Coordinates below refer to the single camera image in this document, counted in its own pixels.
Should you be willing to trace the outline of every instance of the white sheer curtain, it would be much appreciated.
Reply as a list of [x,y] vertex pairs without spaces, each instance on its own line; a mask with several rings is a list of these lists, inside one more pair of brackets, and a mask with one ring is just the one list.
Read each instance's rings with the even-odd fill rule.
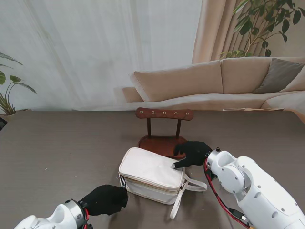
[[86,109],[123,101],[128,74],[191,64],[202,0],[3,0],[0,59],[37,95],[16,108]]

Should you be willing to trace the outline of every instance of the beige sofa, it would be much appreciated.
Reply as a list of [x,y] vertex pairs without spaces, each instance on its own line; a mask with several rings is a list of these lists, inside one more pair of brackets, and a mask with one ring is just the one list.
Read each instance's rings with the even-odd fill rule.
[[[305,62],[305,57],[279,58]],[[303,80],[292,91],[254,94],[268,73],[271,58],[244,57],[190,65],[178,69],[134,72],[134,88],[124,88],[128,107],[223,110],[227,108],[285,108],[305,115]]]

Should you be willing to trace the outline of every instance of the wooden bag stand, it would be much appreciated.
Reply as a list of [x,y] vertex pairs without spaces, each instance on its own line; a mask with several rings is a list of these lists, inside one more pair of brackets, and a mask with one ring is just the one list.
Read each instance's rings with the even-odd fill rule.
[[[138,118],[147,118],[147,136],[140,139],[138,147],[148,151],[160,154],[162,156],[173,159],[183,159],[185,154],[173,155],[173,150],[177,144],[186,142],[184,137],[179,136],[181,120],[190,121],[194,116],[192,110],[163,110],[163,109],[149,109],[139,107],[135,115]],[[176,136],[152,136],[151,135],[151,118],[170,118],[177,119]]]

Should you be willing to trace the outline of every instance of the gray tabletop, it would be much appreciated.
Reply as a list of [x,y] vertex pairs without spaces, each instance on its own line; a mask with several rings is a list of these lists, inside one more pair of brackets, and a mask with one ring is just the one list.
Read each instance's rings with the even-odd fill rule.
[[[152,120],[153,135],[174,135],[176,121]],[[14,228],[29,215],[48,217],[67,199],[79,200],[102,184],[118,185],[125,152],[146,134],[134,112],[20,112],[0,131],[0,222]],[[181,135],[205,141],[235,157],[249,156],[305,209],[305,125],[291,112],[195,112]],[[202,167],[188,169],[206,182]],[[215,181],[229,206],[235,199]],[[212,191],[186,191],[178,214],[172,206],[129,194],[127,208],[91,217],[96,229],[241,229],[220,208]]]

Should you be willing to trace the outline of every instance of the white leather bag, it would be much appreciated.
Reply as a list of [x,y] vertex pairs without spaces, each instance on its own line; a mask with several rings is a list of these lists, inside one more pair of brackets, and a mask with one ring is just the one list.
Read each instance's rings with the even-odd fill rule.
[[121,186],[138,196],[163,204],[174,204],[170,214],[173,219],[185,190],[206,191],[206,184],[190,179],[184,169],[171,168],[175,162],[144,149],[131,148],[119,167]]

